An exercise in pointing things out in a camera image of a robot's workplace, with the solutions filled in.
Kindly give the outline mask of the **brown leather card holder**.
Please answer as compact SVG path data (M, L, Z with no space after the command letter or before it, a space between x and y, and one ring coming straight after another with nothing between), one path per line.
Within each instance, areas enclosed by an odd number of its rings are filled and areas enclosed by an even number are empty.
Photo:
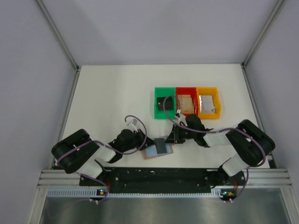
M173 153L172 144L166 143L167 136L154 139L154 144L142 151L145 160L166 156Z

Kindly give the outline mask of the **black credit card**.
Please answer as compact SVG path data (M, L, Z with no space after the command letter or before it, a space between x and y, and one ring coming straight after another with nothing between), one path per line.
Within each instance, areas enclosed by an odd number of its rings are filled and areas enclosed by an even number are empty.
M156 146L157 154L166 154L167 153L167 148L166 148L164 138L156 138L155 146Z

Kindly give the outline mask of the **red plastic bin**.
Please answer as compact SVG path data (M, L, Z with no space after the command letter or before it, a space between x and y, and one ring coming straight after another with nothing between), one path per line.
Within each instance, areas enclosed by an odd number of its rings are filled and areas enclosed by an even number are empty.
M176 87L181 113L185 116L190 114L198 115L199 100L195 87Z

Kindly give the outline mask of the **green plastic bin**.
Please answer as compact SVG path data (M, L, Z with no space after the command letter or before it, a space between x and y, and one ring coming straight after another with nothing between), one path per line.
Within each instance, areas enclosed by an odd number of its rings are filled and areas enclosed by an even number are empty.
M155 119L167 119L164 110L166 110L168 116L171 119L175 118L177 105L176 105L176 99L172 97L172 95L176 95L175 87L155 87L155 97L154 97L154 118Z

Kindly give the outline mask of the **yellow plastic bin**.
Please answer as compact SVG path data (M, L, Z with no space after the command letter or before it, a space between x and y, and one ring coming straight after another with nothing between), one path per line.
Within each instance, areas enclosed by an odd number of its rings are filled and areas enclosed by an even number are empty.
M199 100L198 117L200 119L219 119L221 115L221 103L216 87L197 87Z

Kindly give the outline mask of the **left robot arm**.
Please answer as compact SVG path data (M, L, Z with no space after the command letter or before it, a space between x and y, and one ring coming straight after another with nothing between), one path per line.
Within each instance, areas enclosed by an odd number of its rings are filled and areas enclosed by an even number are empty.
M127 128L109 143L93 140L85 129L79 129L52 148L56 164L67 174L86 175L94 184L103 184L106 174L102 161L113 164L125 155L145 150L155 144L148 137L147 129L139 118L128 115L125 122Z

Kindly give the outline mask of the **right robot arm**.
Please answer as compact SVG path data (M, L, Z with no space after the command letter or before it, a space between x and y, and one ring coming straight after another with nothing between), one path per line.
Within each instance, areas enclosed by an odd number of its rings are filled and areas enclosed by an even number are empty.
M175 119L167 117L172 123L172 130L166 143L184 144L193 140L200 148L232 146L235 154L226 160L216 171L216 180L228 185L236 174L249 167L259 167L266 161L266 156L276 147L274 140L248 119L234 127L208 129L200 118L191 114L175 114Z

